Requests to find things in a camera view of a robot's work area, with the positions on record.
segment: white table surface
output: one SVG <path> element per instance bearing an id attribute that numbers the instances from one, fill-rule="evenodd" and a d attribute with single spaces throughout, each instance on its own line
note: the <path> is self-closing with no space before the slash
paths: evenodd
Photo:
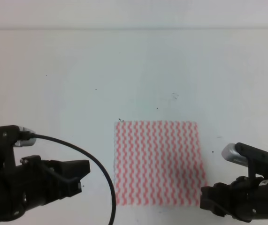
<path id="1" fill-rule="evenodd" d="M 247 175 L 221 151 L 229 142 L 268 151 L 268 30 L 0 31 L 0 125 L 25 126 L 83 147 L 113 177 L 119 118 L 196 121 L 209 185 Z M 85 158 L 40 140 L 15 150 L 17 161 L 33 154 Z M 82 183 L 81 194 L 7 224 L 106 225 L 110 192 L 95 164 Z M 240 223 L 198 208 L 131 206 L 117 207 L 115 220 Z"/>

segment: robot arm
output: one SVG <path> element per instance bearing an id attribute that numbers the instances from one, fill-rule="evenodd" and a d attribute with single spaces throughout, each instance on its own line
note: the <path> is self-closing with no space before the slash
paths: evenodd
<path id="1" fill-rule="evenodd" d="M 230 185 L 216 183 L 213 187 L 202 187 L 200 208 L 244 222 L 268 219 L 268 152 L 237 143 L 229 144 L 222 156 L 247 166 L 249 176 L 238 177 Z"/>
<path id="2" fill-rule="evenodd" d="M 13 147 L 30 146 L 30 130 L 0 127 L 0 222 L 21 217 L 26 211 L 82 192 L 80 180 L 90 172 L 88 160 L 60 162 L 40 156 L 15 165 Z"/>

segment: red and white cloth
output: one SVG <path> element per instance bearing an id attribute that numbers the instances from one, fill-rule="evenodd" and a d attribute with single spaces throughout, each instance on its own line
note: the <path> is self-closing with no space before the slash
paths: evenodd
<path id="1" fill-rule="evenodd" d="M 115 124 L 117 204 L 197 206 L 205 185 L 195 122 Z"/>

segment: cloth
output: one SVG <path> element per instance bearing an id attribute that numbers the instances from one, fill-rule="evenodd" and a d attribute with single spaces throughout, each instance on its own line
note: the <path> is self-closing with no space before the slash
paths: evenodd
<path id="1" fill-rule="evenodd" d="M 118 205 L 198 206 L 205 185 L 195 122 L 115 123 Z"/>

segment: white background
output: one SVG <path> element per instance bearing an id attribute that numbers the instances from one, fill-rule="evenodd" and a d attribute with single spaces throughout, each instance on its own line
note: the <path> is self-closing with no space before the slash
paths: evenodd
<path id="1" fill-rule="evenodd" d="M 268 150 L 268 1 L 0 0 L 0 125 L 83 147 L 113 177 L 119 118 L 196 121 L 209 184 L 246 175 L 221 151 L 229 142 Z M 17 161 L 32 154 L 85 158 L 44 141 L 15 151 Z M 83 193 L 7 224 L 107 224 L 109 188 L 91 167 Z M 241 224 L 197 208 L 131 206 L 115 221 Z"/>
<path id="2" fill-rule="evenodd" d="M 268 27 L 268 0 L 0 0 L 2 29 Z"/>

